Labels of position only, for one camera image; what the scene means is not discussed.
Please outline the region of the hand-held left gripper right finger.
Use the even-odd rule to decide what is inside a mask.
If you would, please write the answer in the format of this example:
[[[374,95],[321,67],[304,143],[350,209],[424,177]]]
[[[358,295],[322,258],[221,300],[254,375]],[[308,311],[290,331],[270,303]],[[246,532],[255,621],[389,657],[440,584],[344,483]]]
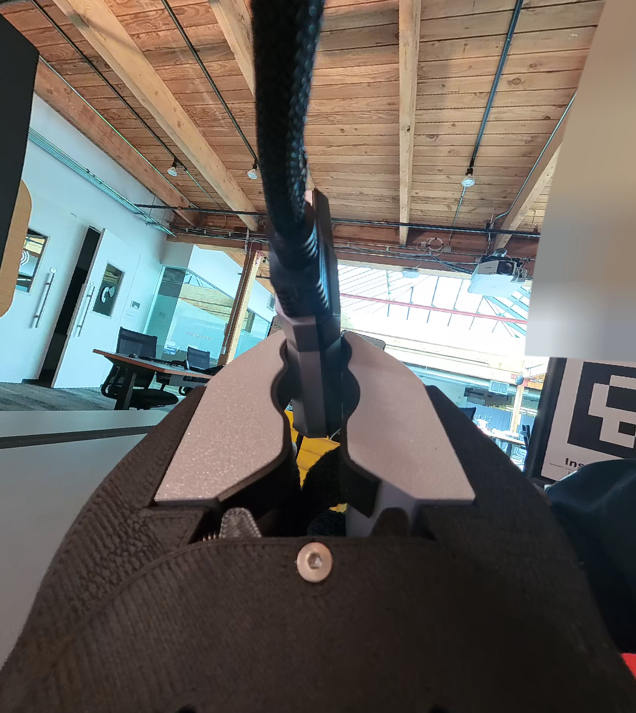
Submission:
[[[422,381],[353,332],[341,338],[341,477],[348,536],[368,536],[385,510],[408,527],[429,506],[470,506],[476,494]]]

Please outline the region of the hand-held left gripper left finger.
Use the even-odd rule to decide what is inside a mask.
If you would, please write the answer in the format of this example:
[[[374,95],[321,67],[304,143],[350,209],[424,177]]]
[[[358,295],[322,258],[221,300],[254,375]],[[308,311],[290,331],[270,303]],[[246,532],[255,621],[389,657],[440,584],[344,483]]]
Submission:
[[[287,373],[275,333],[211,377],[155,503],[221,506],[278,467],[290,455]]]

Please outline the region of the yellow plastic bin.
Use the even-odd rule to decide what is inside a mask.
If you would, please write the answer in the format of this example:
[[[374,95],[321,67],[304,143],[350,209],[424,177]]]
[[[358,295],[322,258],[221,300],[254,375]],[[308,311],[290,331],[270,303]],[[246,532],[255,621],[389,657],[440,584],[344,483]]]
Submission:
[[[341,491],[343,465],[340,443],[331,439],[303,439],[296,454],[302,497],[316,514],[331,510],[344,514]]]

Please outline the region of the black office chair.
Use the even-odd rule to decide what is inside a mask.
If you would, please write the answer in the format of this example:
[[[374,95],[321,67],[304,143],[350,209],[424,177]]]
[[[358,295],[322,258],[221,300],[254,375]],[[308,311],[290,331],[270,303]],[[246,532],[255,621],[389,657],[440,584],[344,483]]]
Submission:
[[[156,361],[157,337],[120,328],[116,354]],[[169,376],[152,369],[131,371],[126,362],[112,361],[112,367],[100,390],[104,397],[113,399],[115,410],[150,410],[173,406],[179,397],[165,390]]]
[[[186,368],[197,376],[182,378],[182,383],[178,388],[181,396],[186,397],[194,388],[207,385],[210,377],[215,376],[224,368],[222,364],[213,366],[210,362],[210,352],[188,346]]]

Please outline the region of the wooden office desk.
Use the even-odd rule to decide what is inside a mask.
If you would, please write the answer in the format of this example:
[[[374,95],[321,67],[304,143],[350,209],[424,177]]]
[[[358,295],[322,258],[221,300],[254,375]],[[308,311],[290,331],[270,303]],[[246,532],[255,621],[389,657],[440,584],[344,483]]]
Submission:
[[[152,361],[100,349],[94,349],[93,353],[105,357],[112,364],[110,373],[100,390],[103,396],[115,401],[116,411],[127,411],[132,408],[148,411],[153,408],[174,406],[179,402],[179,397],[165,390],[171,377],[194,379],[195,381],[189,383],[189,388],[196,388],[206,384],[223,368],[193,370],[185,368],[180,363]]]

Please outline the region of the white ceiling projector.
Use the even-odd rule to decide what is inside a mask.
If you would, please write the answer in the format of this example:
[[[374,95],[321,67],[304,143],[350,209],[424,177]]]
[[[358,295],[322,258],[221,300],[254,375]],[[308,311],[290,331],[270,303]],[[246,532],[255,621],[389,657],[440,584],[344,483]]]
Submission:
[[[507,254],[505,247],[481,258],[467,292],[484,297],[509,297],[530,277],[528,263]]]

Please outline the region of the black white tag sign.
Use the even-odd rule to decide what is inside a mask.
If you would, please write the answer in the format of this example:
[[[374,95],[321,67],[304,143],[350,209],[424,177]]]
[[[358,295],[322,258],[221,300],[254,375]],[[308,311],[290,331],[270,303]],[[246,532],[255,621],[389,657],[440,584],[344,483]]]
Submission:
[[[554,385],[531,477],[556,482],[591,463],[636,459],[636,363],[566,359]]]

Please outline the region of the framed phone icon sign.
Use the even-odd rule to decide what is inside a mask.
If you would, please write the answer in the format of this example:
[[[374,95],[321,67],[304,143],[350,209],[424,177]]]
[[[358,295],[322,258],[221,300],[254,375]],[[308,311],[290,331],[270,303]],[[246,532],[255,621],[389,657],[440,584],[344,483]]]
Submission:
[[[119,267],[106,264],[92,307],[94,313],[107,317],[113,315],[124,276],[125,273]]]

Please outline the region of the black glass door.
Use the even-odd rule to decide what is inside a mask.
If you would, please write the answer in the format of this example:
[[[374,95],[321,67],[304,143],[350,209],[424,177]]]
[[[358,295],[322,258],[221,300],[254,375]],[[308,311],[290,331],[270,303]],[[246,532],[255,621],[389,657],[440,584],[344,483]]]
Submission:
[[[64,345],[71,331],[73,315],[81,299],[82,290],[88,279],[99,241],[100,231],[94,227],[89,227],[83,239],[82,247],[76,260],[64,301],[61,305],[61,310],[55,321],[51,341],[40,369],[38,383],[43,387],[51,386],[55,372],[61,361]]]

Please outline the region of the person's dark printed sweatshirt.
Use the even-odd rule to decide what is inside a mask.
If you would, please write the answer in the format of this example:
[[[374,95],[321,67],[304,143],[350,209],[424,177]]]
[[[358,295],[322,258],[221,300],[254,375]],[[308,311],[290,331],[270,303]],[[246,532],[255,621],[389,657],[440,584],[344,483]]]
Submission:
[[[545,494],[616,647],[636,654],[636,459],[591,463]]]

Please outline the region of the framed wave icon sign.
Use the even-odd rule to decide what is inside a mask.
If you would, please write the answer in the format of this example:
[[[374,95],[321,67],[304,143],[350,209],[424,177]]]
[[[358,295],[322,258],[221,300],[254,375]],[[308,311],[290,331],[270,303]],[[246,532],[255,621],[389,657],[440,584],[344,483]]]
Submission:
[[[27,229],[20,258],[16,290],[29,292],[42,259],[48,237],[32,228]]]

